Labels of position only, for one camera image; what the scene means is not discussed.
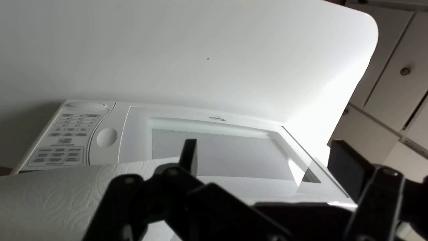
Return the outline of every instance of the cabinet door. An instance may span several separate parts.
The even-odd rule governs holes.
[[[398,170],[405,178],[416,182],[421,182],[428,175],[428,160],[401,142],[393,146],[384,164]]]
[[[428,88],[428,13],[414,14],[364,109],[400,131]]]
[[[376,50],[372,56],[368,69],[365,71],[350,99],[350,103],[362,108],[404,29],[412,18],[413,12],[361,4],[348,4],[348,6],[372,14],[378,28]]]
[[[420,105],[409,127],[406,128],[406,137],[428,150],[428,100]]]
[[[382,163],[398,136],[356,108],[348,107],[331,139],[342,139],[372,163]]]

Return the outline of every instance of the paper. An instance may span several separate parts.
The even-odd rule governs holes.
[[[178,158],[1,176],[0,239],[81,239],[112,178],[134,172],[148,179],[156,166],[171,162]],[[144,239],[176,237],[166,225],[156,223]]]

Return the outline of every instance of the white surface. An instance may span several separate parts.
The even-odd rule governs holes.
[[[385,162],[398,136],[353,107],[337,124],[334,139],[344,139],[372,163]]]
[[[424,241],[422,237],[420,237],[414,230],[410,230],[406,235],[405,235],[406,241]]]
[[[417,12],[378,80],[365,111],[400,131],[428,89],[428,13]],[[410,67],[401,76],[402,67]]]
[[[416,182],[428,175],[428,160],[401,142],[393,146],[384,164],[400,170],[408,179]]]
[[[124,172],[150,178],[159,163],[178,158],[115,166],[89,166],[0,176],[0,239],[81,239],[107,183]],[[338,188],[262,178],[202,176],[215,180],[246,203],[255,200],[314,200],[353,204]],[[170,239],[162,223],[147,239]]]
[[[385,68],[388,58],[404,33],[413,12],[373,6],[368,4],[346,4],[346,6],[368,12],[374,17],[378,26],[376,50],[350,99],[354,105],[362,108],[377,79]]]
[[[311,0],[4,0],[0,32],[0,120],[68,97],[174,103],[282,121],[315,152],[377,40],[372,17]]]
[[[417,115],[406,128],[406,136],[428,150],[428,100],[422,103]]]

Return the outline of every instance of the black object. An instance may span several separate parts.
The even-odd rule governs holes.
[[[400,75],[401,75],[401,76],[406,76],[406,75],[409,75],[410,72],[412,72],[412,69],[410,69],[409,67],[404,67],[404,68],[401,68]]]
[[[247,206],[222,187],[188,174],[195,150],[196,142],[186,140],[179,164],[159,166],[148,180],[138,175],[111,180],[84,239],[142,239],[147,225],[160,219],[188,241],[389,241],[398,219],[410,222],[422,235],[428,230],[426,180],[404,183],[396,170],[380,167],[373,172],[354,212],[326,203]]]
[[[354,202],[358,202],[365,184],[374,172],[370,162],[342,140],[330,143],[327,170]]]

